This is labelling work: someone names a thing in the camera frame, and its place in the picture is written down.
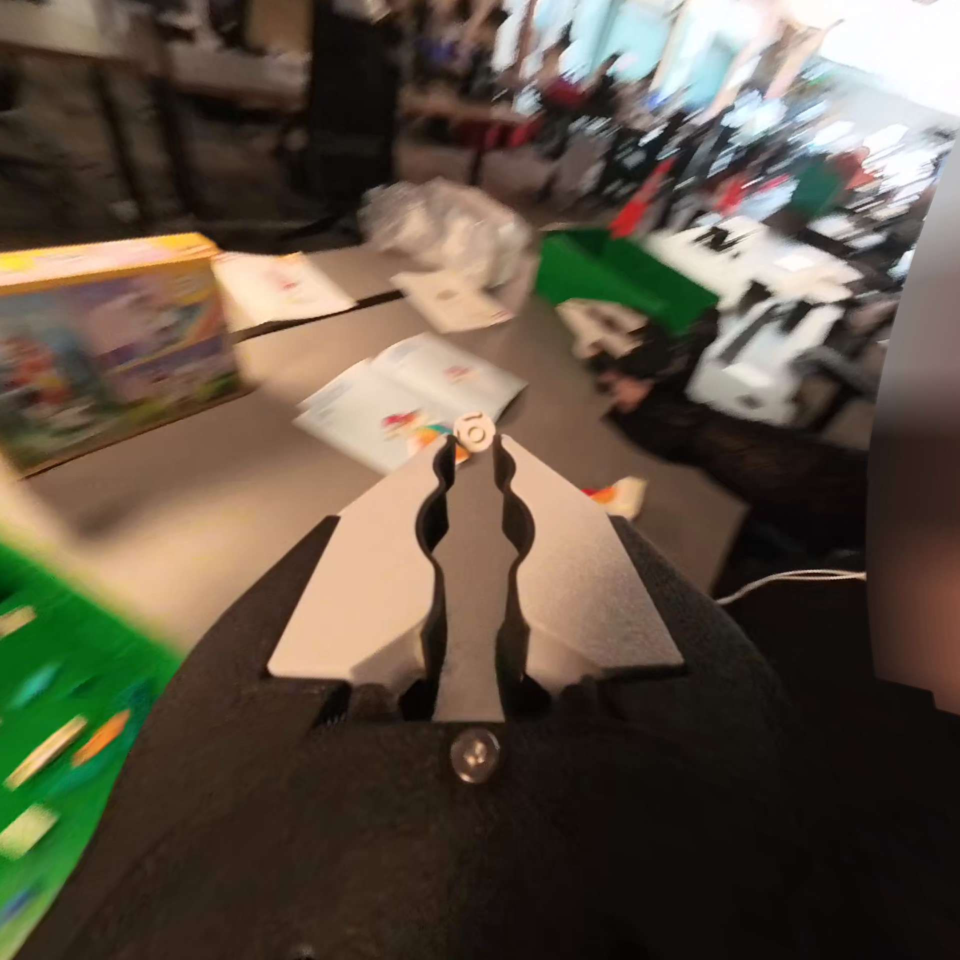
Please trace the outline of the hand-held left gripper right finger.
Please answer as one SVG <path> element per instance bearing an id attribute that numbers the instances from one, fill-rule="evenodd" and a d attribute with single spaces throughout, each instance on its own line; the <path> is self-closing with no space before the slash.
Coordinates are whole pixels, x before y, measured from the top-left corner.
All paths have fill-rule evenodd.
<path id="1" fill-rule="evenodd" d="M 582 680 L 682 675 L 685 658 L 615 518 L 514 439 L 492 447 L 514 547 L 495 642 L 504 711 L 544 711 Z"/>

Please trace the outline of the dark bag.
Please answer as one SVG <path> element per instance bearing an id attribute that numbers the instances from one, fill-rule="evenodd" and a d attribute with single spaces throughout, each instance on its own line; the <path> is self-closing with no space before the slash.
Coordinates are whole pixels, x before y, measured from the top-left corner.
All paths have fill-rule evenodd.
<path id="1" fill-rule="evenodd" d="M 691 463 L 709 416 L 705 405 L 688 397 L 688 385 L 718 326 L 718 313 L 710 309 L 678 337 L 648 323 L 635 349 L 619 358 L 593 346 L 584 364 L 609 401 L 605 421 L 654 457 Z"/>

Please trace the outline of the closed white instruction booklet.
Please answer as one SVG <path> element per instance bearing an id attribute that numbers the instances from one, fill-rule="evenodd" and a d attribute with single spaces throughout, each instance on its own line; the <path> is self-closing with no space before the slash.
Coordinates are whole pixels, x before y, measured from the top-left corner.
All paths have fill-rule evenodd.
<path id="1" fill-rule="evenodd" d="M 512 311 L 450 270 L 404 270 L 390 282 L 439 333 L 485 330 L 514 318 Z"/>
<path id="2" fill-rule="evenodd" d="M 232 333 L 325 318 L 357 306 L 354 297 L 301 253 L 222 252 L 214 256 L 212 268 Z"/>

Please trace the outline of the open light blue instruction booklet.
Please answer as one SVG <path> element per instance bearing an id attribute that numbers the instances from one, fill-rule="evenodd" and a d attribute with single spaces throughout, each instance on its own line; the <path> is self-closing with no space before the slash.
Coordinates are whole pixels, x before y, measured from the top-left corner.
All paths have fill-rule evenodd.
<path id="1" fill-rule="evenodd" d="M 386 475 L 452 435 L 462 417 L 495 425 L 526 386 L 447 340 L 418 334 L 335 376 L 298 405 L 294 425 Z"/>

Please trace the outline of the crumpled clear plastic bags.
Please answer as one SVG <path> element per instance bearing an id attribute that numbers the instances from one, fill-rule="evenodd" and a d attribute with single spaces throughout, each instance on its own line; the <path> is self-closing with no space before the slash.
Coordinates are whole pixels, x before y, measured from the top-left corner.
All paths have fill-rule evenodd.
<path id="1" fill-rule="evenodd" d="M 515 210 L 442 177 L 374 187 L 361 200 L 357 222 L 378 251 L 453 272 L 475 290 L 509 283 L 533 244 L 530 224 Z"/>

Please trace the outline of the white cardboard box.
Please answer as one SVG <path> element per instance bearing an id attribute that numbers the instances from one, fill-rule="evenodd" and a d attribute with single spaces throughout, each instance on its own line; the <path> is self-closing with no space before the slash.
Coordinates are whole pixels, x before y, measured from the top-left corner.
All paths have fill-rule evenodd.
<path id="1" fill-rule="evenodd" d="M 822 347 L 843 314 L 839 301 L 771 296 L 727 318 L 695 366 L 686 396 L 739 419 L 790 426 L 803 359 Z"/>

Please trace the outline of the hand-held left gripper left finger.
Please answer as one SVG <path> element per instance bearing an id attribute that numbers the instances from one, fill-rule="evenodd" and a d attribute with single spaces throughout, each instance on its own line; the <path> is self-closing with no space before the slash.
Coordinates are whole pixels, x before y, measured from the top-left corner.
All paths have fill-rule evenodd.
<path id="1" fill-rule="evenodd" d="M 377 687 L 404 717 L 433 717 L 449 631 L 435 551 L 450 528 L 456 451 L 450 435 L 432 440 L 337 514 L 270 678 Z"/>

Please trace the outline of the colourful lego box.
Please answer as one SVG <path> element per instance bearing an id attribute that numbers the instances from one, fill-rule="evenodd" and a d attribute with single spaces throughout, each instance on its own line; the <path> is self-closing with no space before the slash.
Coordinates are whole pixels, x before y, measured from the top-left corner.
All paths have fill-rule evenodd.
<path id="1" fill-rule="evenodd" d="M 4 252 L 1 450 L 22 477 L 243 397 L 198 233 Z"/>

